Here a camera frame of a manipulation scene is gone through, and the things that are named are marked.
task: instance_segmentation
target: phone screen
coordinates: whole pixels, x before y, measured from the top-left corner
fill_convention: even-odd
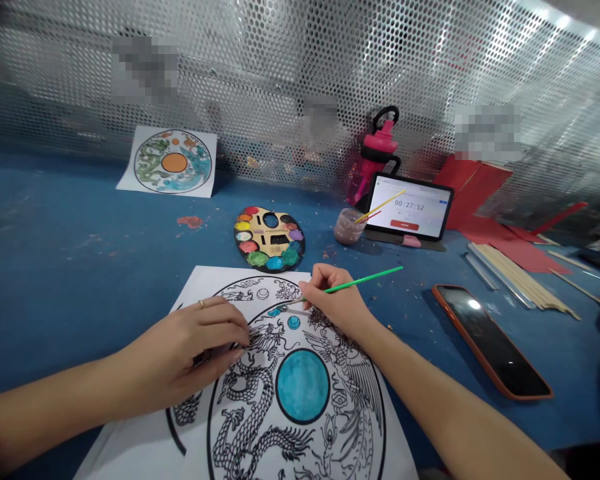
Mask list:
[[[460,287],[441,285],[437,290],[512,394],[534,397],[551,393],[544,380],[468,291]]]

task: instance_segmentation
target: hand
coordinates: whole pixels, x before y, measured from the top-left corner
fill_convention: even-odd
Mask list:
[[[307,301],[304,309],[311,304],[318,307],[346,336],[362,344],[365,333],[370,328],[379,325],[378,320],[371,314],[355,285],[334,293],[324,293],[322,290],[337,287],[353,281],[348,271],[326,263],[316,263],[313,266],[311,282],[300,282],[300,290]]]
[[[244,353],[234,349],[193,368],[205,350],[249,345],[242,313],[212,297],[168,314],[136,341],[103,359],[102,388],[108,389],[108,420],[121,420],[171,407],[217,380]]]

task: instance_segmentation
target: smartphone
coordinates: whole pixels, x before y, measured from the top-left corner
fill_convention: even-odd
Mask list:
[[[466,289],[436,285],[433,296],[505,397],[512,400],[553,398],[547,382]]]

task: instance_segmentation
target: bottle handle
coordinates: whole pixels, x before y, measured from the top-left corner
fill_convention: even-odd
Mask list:
[[[398,157],[396,155],[390,156],[389,161],[391,161],[391,160],[393,160],[395,162],[395,165],[391,169],[391,174],[395,175],[396,172],[398,171],[398,168],[400,168],[400,165],[402,165],[402,160],[400,160],[400,157]]]
[[[398,107],[396,107],[394,105],[384,107],[382,110],[380,110],[376,114],[376,116],[373,118],[373,121],[371,122],[371,134],[372,135],[378,131],[378,121],[380,120],[380,118],[382,118],[383,115],[385,115],[389,112],[393,112],[393,123],[394,124],[398,123],[398,118],[400,117],[400,112],[398,111]]]

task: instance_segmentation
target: orange phone case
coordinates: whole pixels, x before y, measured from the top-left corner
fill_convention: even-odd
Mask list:
[[[433,292],[433,296],[438,300],[440,305],[442,305],[442,308],[445,310],[445,312],[451,319],[451,322],[453,322],[453,324],[455,325],[455,328],[458,330],[458,332],[460,332],[460,335],[462,335],[462,338],[464,338],[464,340],[467,342],[467,344],[471,348],[471,351],[473,352],[473,354],[476,356],[476,358],[478,358],[478,361],[482,365],[482,368],[484,368],[485,372],[487,372],[487,375],[489,376],[491,381],[495,384],[496,388],[498,388],[498,390],[500,390],[500,393],[502,393],[508,399],[518,400],[518,401],[531,401],[531,400],[542,400],[542,399],[553,398],[553,390],[551,389],[549,384],[546,382],[546,380],[544,380],[544,378],[542,378],[542,376],[537,372],[537,370],[535,368],[533,368],[533,365],[529,362],[529,360],[527,360],[527,358],[524,355],[522,355],[522,352],[520,352],[520,350],[518,350],[518,347],[515,346],[515,344],[510,340],[510,338],[507,336],[507,334],[505,332],[503,332],[502,329],[498,326],[498,324],[493,321],[493,319],[488,314],[488,312],[486,310],[483,310],[485,312],[485,314],[489,317],[489,320],[492,321],[493,324],[498,328],[498,330],[500,330],[500,332],[502,332],[502,335],[504,335],[504,337],[507,340],[509,340],[509,343],[513,346],[513,348],[518,350],[518,353],[520,354],[520,356],[522,356],[522,358],[524,358],[524,360],[527,362],[527,364],[529,364],[531,369],[536,373],[536,375],[538,375],[538,377],[545,383],[545,385],[549,389],[549,393],[546,395],[532,395],[529,397],[521,397],[519,395],[514,395],[505,386],[505,384],[502,382],[502,380],[500,380],[500,377],[495,372],[495,370],[492,368],[492,366],[488,362],[487,358],[482,354],[482,351],[480,350],[480,348],[478,348],[478,346],[475,344],[475,342],[469,335],[469,332],[467,332],[467,330],[462,325],[462,322],[460,322],[458,317],[455,316],[453,310],[451,309],[451,307],[449,306],[449,304],[447,303],[445,298],[442,296],[442,294],[440,294],[440,292],[438,292],[438,287],[461,288],[464,291],[466,291],[469,294],[469,296],[471,296],[471,298],[473,298],[473,295],[470,294],[466,288],[459,287],[457,285],[434,285],[433,288],[431,289]]]

